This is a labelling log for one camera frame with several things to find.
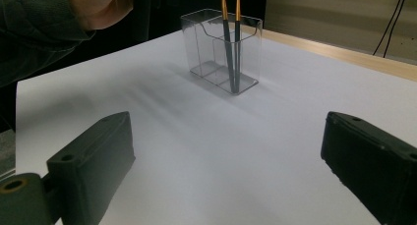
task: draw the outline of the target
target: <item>sleeve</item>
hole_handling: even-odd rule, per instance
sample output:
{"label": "sleeve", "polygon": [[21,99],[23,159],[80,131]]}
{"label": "sleeve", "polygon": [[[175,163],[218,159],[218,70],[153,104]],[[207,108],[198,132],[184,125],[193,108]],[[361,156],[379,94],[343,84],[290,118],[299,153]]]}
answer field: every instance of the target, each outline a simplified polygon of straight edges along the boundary
{"label": "sleeve", "polygon": [[59,60],[94,34],[80,28],[68,0],[0,3],[0,86]]}

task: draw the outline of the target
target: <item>clear plastic container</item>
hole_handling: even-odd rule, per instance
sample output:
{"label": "clear plastic container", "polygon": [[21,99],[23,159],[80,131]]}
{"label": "clear plastic container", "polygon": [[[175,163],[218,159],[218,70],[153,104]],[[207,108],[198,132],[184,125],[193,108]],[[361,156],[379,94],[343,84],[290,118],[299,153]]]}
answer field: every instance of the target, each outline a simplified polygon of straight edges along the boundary
{"label": "clear plastic container", "polygon": [[235,40],[235,15],[228,14],[230,39],[220,11],[204,9],[181,17],[190,71],[231,94],[259,82],[263,21],[241,16]]}

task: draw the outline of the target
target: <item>black wire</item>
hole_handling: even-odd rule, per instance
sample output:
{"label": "black wire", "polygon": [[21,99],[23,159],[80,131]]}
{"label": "black wire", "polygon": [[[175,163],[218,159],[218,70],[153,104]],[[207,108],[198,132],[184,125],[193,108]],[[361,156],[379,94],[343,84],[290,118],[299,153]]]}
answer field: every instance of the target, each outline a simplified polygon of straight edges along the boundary
{"label": "black wire", "polygon": [[385,37],[386,37],[386,35],[387,35],[387,31],[388,31],[388,29],[389,29],[389,26],[390,26],[390,24],[391,24],[391,22],[392,22],[392,20],[393,20],[393,17],[394,17],[394,16],[395,16],[395,14],[396,14],[396,10],[398,10],[398,6],[399,6],[399,4],[400,4],[400,3],[401,3],[401,0],[398,0],[398,2],[396,3],[395,10],[393,11],[392,16],[391,16],[391,18],[390,18],[390,20],[389,20],[389,23],[388,23],[388,25],[387,25],[386,31],[384,32],[383,37],[381,37],[380,43],[378,43],[377,49],[375,49],[375,51],[374,51],[374,54],[373,54],[373,55],[377,54],[378,49],[380,48],[381,44],[383,43],[384,38],[385,38]]}
{"label": "black wire", "polygon": [[386,58],[387,51],[388,51],[389,44],[390,44],[390,39],[391,39],[391,37],[392,37],[392,32],[393,32],[393,29],[395,28],[396,21],[398,21],[399,15],[401,14],[402,7],[404,6],[404,2],[405,2],[405,0],[402,0],[402,2],[401,2],[401,6],[399,7],[398,15],[396,16],[395,21],[393,22],[393,25],[392,25],[391,31],[390,31],[390,33],[389,33],[389,38],[388,38],[388,43],[387,43],[386,51],[384,52],[384,58]]}

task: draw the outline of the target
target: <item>white table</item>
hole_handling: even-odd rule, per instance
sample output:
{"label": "white table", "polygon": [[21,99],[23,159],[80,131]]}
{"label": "white table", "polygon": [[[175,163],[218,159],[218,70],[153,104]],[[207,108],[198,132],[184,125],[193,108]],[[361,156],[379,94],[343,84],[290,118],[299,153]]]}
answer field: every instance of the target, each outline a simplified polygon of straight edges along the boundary
{"label": "white table", "polygon": [[320,158],[328,111],[417,145],[417,83],[263,40],[239,96],[188,71],[180,31],[19,83],[17,172],[130,111],[137,160],[101,224],[376,225]]}

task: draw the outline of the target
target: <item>wall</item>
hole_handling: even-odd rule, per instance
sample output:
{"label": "wall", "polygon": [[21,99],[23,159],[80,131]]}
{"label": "wall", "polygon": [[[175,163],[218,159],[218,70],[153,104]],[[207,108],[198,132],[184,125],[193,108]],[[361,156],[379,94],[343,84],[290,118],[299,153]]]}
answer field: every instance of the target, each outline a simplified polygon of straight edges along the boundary
{"label": "wall", "polygon": [[[267,0],[265,28],[373,54],[398,0]],[[376,55],[383,56],[389,31]],[[387,58],[417,65],[417,0],[405,0]]]}

